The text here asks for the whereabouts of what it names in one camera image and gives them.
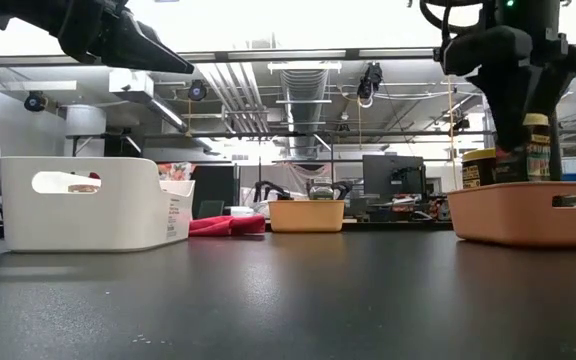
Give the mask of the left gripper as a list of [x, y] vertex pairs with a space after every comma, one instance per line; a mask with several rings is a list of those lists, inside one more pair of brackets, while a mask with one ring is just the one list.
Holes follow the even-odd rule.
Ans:
[[50, 35], [80, 63], [192, 74], [194, 65], [165, 46], [126, 10], [128, 0], [54, 0]]

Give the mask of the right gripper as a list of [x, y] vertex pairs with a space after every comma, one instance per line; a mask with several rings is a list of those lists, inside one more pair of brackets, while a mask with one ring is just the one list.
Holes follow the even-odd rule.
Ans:
[[[531, 101], [533, 113], [555, 112], [576, 77], [576, 46], [565, 34], [548, 28], [529, 34], [499, 25], [446, 39], [440, 46], [440, 64], [445, 74], [459, 76], [479, 67], [467, 80], [487, 99], [496, 145], [513, 150], [527, 140], [523, 121]], [[564, 70], [546, 68], [541, 74], [539, 67], [550, 65]]]

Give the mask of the yellow lid spice jar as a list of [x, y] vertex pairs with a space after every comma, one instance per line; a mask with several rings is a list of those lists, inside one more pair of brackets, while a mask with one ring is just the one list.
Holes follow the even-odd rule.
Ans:
[[549, 119], [539, 113], [524, 117], [522, 143], [512, 150], [496, 147], [495, 182], [540, 182], [550, 180], [551, 139]]
[[495, 183], [496, 149], [472, 150], [462, 157], [462, 186], [464, 189]]

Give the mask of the green lid spice jar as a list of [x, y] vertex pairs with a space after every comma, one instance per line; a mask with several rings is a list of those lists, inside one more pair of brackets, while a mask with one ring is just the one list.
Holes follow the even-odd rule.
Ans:
[[333, 200], [334, 190], [330, 177], [315, 177], [306, 182], [306, 190], [310, 200]]

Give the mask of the black divider panel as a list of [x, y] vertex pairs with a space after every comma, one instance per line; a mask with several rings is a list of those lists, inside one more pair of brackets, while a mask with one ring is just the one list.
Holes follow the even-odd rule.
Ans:
[[562, 177], [561, 146], [557, 113], [549, 117], [550, 130], [550, 180], [560, 181]]

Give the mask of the orange plastic bin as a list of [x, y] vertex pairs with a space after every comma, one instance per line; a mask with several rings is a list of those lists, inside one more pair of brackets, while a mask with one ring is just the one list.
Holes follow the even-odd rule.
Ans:
[[576, 247], [576, 182], [516, 182], [447, 195], [453, 229], [464, 240]]

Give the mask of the floral print bag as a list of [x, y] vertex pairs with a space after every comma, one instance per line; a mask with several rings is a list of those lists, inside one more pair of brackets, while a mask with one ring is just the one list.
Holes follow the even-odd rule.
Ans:
[[160, 163], [157, 165], [162, 181], [187, 181], [192, 177], [195, 165], [190, 162]]

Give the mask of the white plastic bin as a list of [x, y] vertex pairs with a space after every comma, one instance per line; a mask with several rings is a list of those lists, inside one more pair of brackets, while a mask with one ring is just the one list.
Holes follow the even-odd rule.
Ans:
[[[131, 157], [0, 160], [4, 239], [15, 252], [130, 252], [189, 236], [195, 183]], [[73, 184], [96, 193], [69, 193]]]

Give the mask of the dark chair back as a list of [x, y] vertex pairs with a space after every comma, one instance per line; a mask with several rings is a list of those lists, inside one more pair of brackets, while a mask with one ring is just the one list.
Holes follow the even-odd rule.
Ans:
[[225, 202], [222, 200], [204, 200], [200, 203], [197, 218], [205, 219], [221, 216]]

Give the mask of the red cloth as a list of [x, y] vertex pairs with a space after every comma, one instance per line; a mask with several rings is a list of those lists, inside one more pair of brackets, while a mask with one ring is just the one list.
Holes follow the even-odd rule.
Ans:
[[266, 229], [262, 215], [234, 217], [215, 216], [192, 220], [189, 226], [190, 237], [227, 237], [246, 234], [261, 234]]

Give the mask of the yellow plastic bin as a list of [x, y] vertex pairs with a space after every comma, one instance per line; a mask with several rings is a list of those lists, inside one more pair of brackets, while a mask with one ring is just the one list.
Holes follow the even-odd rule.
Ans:
[[343, 200], [277, 200], [268, 205], [273, 232], [332, 233], [342, 229]]

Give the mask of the white ceiling air duct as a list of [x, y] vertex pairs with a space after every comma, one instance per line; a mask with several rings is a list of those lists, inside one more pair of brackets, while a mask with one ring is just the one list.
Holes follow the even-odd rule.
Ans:
[[111, 68], [108, 88], [110, 93], [122, 100], [144, 105], [177, 131], [187, 131], [187, 124], [182, 118], [155, 93], [154, 81], [147, 71]]

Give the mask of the silver ceiling duct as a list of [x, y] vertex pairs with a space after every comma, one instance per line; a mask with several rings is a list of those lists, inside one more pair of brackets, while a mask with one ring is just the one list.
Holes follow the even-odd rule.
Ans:
[[311, 133], [319, 127], [329, 71], [282, 70], [280, 81], [291, 132]]

